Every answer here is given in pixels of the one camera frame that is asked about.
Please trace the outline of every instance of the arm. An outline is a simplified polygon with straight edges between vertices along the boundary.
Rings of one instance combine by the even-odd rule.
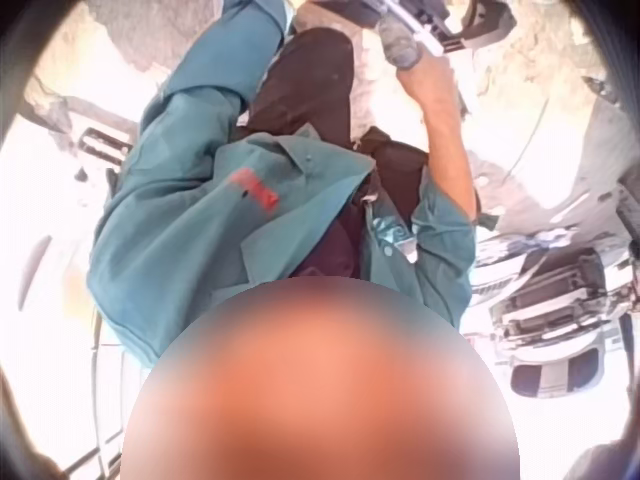
[[[424,113],[429,165],[412,215],[418,240],[416,273],[425,304],[454,327],[469,305],[475,260],[476,198],[462,144],[457,91],[446,58],[424,52],[398,79]]]
[[[469,220],[475,220],[476,196],[462,143],[456,85],[447,58],[436,58],[424,51],[415,67],[398,71],[398,79],[422,109],[433,182]]]

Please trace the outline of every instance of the ground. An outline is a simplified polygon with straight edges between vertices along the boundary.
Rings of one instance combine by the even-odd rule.
[[[451,0],[452,11],[463,11],[465,1]],[[595,245],[609,258],[617,258],[628,240],[614,211],[615,185],[640,160],[638,138],[624,112],[598,99],[583,82],[582,75],[603,78],[604,68],[569,9],[561,2],[508,3],[518,20],[516,29],[505,41],[462,60],[467,70],[471,61],[475,72],[471,83],[477,89],[479,108],[465,119],[464,140],[483,208],[500,215],[498,233],[529,234],[575,225],[578,233],[570,248]],[[70,105],[67,143],[18,118],[0,153],[0,213],[3,222],[11,221],[13,233],[9,248],[3,251],[15,252],[13,263],[6,264],[15,268],[5,268],[5,273],[17,272],[29,246],[44,234],[90,238],[105,195],[104,168],[74,150],[73,141],[95,123],[87,117],[96,116],[103,130],[134,141],[135,124],[145,105],[220,7],[219,0],[87,0],[78,4],[43,54],[27,90],[27,97],[36,103],[46,90]],[[345,31],[354,44],[352,137],[356,139],[375,124],[397,140],[425,148],[421,114],[402,92],[394,69],[384,61],[377,36],[316,13],[305,6],[298,28],[332,26]],[[73,180],[80,167],[89,173],[86,186]],[[581,202],[557,223],[550,223],[578,199]],[[30,332],[27,322],[12,331],[21,338],[29,338]],[[56,338],[63,341],[56,332]],[[69,354],[60,366],[72,370],[74,364],[83,365],[82,359]],[[55,371],[47,375],[53,378]],[[621,381],[609,378],[603,388],[617,392]],[[605,390],[582,397],[579,407],[570,401],[560,402],[556,410],[545,402],[510,403],[526,463],[523,478],[541,457],[553,457],[556,470],[551,476],[531,476],[560,478],[557,472],[581,449],[615,438],[621,418],[616,417],[611,428],[604,430],[589,430],[584,424],[589,409],[604,409],[608,401],[625,411],[623,397],[611,400]],[[554,442],[535,440],[536,431],[553,436],[556,425],[561,425],[561,439],[572,445],[570,451]],[[571,443],[576,432],[580,441]],[[90,438],[91,432],[82,435]],[[45,443],[52,449],[62,448],[53,437]]]

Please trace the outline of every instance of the person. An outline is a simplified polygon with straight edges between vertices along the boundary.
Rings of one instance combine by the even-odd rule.
[[[454,327],[468,306],[476,197],[446,58],[397,75],[428,155],[377,129],[354,145],[353,47],[327,28],[287,41],[293,7],[225,1],[112,178],[88,286],[145,365],[213,306],[289,277],[373,282]]]
[[[497,384],[431,316],[349,278],[288,278],[231,298],[149,374],[122,480],[519,478]]]

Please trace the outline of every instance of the teal jacket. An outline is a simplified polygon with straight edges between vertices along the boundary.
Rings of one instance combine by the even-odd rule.
[[[308,130],[229,143],[283,43],[287,14],[282,0],[225,4],[147,108],[96,231],[89,289],[149,366],[212,306],[287,278],[375,168]],[[362,279],[457,327],[471,295],[469,220],[427,174],[412,225],[383,191],[365,216]]]

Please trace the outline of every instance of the black metal part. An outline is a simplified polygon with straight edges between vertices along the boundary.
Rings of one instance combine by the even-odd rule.
[[[88,139],[97,142],[102,149],[87,143]],[[95,128],[87,128],[80,140],[78,140],[79,150],[118,167],[122,166],[122,162],[132,148],[131,144],[118,140]]]
[[[317,3],[363,28],[374,28],[387,11],[379,0]],[[449,11],[442,0],[399,0],[399,4],[422,25],[431,27],[431,33],[442,44],[445,53],[486,47],[504,40],[516,26],[509,5],[498,0],[470,0],[463,29],[458,34],[452,33],[445,24]]]
[[[459,35],[463,48],[478,49],[507,38],[517,25],[509,5],[496,0],[472,1]]]

